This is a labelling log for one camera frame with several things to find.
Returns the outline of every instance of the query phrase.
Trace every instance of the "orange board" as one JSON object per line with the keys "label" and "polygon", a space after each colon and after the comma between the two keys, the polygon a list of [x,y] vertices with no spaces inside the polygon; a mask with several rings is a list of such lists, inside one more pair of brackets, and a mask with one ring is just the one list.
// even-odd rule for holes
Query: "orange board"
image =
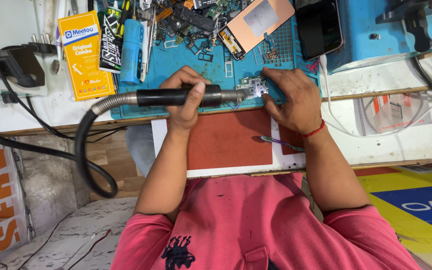
{"label": "orange board", "polygon": [[189,134],[188,170],[273,164],[271,144],[254,139],[261,135],[271,136],[264,109],[201,115]]}
{"label": "orange board", "polygon": [[[297,135],[296,132],[287,129],[284,126],[278,125],[278,130],[279,130],[279,136],[280,136],[280,141],[283,141],[285,143],[288,143],[290,145],[294,145],[297,147],[302,147],[304,148],[304,142],[303,142],[303,138],[301,138],[301,136]],[[283,145],[283,155],[292,155],[292,154],[297,154],[297,153],[302,153],[300,151],[296,151],[293,150],[289,147],[286,147]]]}

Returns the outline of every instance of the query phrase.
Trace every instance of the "person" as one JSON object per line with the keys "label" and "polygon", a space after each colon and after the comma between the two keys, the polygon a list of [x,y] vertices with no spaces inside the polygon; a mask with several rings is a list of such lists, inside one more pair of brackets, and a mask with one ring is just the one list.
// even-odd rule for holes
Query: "person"
{"label": "person", "polygon": [[147,154],[151,126],[128,129],[128,147],[147,177],[111,269],[419,269],[323,125],[319,88],[299,69],[261,74],[286,95],[277,106],[264,94],[267,112],[298,134],[312,134],[304,138],[306,174],[323,222],[301,191],[299,173],[186,179],[188,136],[209,82],[184,66],[160,86],[194,85],[183,106],[167,107],[168,131],[155,160],[154,149]]}

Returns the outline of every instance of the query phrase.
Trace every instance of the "blue silicone repair mat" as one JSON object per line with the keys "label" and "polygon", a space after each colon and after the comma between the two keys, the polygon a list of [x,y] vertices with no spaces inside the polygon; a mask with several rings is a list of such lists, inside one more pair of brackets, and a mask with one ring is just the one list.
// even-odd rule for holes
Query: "blue silicone repair mat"
{"label": "blue silicone repair mat", "polygon": [[[215,46],[212,52],[208,52],[209,54],[213,54],[212,62],[198,60],[198,55],[186,49],[184,42],[177,47],[165,49],[163,41],[159,46],[153,46],[153,52],[151,53],[149,62],[149,73],[147,74],[146,81],[135,86],[121,83],[119,92],[137,91],[138,89],[157,89],[164,80],[184,65],[189,65],[203,77],[211,81],[211,83],[218,84],[221,89],[235,89],[235,86],[240,84],[240,79],[260,75],[264,66],[278,69],[300,68],[321,89],[319,71],[311,72],[307,68],[308,64],[314,65],[315,61],[305,62],[302,58],[301,45],[296,28],[296,17],[291,17],[271,35],[276,40],[276,49],[279,58],[267,60],[265,64],[263,64],[261,56],[259,55],[260,50],[262,54],[270,51],[269,43],[265,40],[253,50],[250,50],[242,60],[235,60],[223,44]],[[165,41],[173,39],[175,39],[175,37],[171,38],[168,35],[165,37]],[[197,40],[195,44],[200,47],[203,41],[205,41],[205,39]],[[285,102],[285,95],[270,79],[267,79],[267,85],[269,88],[269,95],[271,95],[278,104]],[[263,106],[263,99],[257,97],[244,100],[238,108],[260,106]],[[199,112],[211,112],[231,110],[233,108],[234,104],[221,104],[219,107],[199,108],[198,110]],[[140,118],[167,114],[168,112],[165,107],[123,105],[111,110],[111,117],[113,119]]]}

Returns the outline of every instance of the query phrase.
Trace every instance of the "toothbrush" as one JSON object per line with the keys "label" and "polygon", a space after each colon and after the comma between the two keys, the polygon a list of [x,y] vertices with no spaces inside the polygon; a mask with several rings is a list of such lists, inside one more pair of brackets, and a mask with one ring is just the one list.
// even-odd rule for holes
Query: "toothbrush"
{"label": "toothbrush", "polygon": [[[59,0],[57,4],[57,18],[61,19],[66,17],[66,0]],[[62,62],[63,62],[63,43],[60,35],[59,27],[56,28],[56,50],[57,50],[57,59],[53,60],[53,64],[51,65],[51,69],[54,74],[58,75],[62,70]]]}
{"label": "toothbrush", "polygon": [[282,144],[284,146],[287,146],[287,147],[291,148],[292,150],[296,150],[296,151],[299,151],[299,152],[306,152],[306,150],[304,150],[304,148],[302,148],[302,147],[297,147],[297,146],[291,145],[289,143],[285,143],[285,142],[282,142],[280,140],[273,139],[270,136],[259,136],[259,138],[262,141],[267,142],[267,143],[274,142],[274,143],[278,143],[278,144]]}

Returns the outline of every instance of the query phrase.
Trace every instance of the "phone display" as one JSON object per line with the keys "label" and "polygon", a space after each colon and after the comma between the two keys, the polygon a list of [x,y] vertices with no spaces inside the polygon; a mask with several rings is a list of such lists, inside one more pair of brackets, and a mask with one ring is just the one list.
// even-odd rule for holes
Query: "phone display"
{"label": "phone display", "polygon": [[332,52],[343,44],[337,0],[296,8],[297,32],[305,61]]}

